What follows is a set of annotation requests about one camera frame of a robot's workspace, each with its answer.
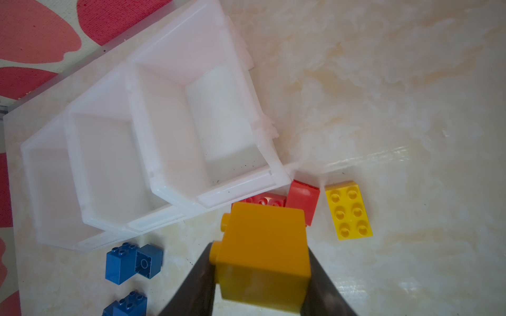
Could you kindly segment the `yellow six-stud lego brick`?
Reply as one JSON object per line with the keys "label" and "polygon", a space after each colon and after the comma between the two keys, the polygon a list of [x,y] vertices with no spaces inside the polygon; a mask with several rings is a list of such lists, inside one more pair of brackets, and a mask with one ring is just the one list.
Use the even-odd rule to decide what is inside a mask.
{"label": "yellow six-stud lego brick", "polygon": [[339,240],[373,236],[360,186],[356,182],[328,185],[325,194]]}

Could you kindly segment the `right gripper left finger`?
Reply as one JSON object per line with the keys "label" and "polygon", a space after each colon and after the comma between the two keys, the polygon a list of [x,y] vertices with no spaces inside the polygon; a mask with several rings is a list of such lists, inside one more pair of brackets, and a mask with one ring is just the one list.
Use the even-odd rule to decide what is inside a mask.
{"label": "right gripper left finger", "polygon": [[178,291],[159,313],[160,316],[213,314],[216,267],[210,263],[212,246],[212,242],[206,246]]}

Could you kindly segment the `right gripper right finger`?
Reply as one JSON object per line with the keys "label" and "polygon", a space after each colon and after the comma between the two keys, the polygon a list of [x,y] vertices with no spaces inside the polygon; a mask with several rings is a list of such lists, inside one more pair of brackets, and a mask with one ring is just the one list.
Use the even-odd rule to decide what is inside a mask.
{"label": "right gripper right finger", "polygon": [[311,278],[300,315],[357,316],[309,250]]}

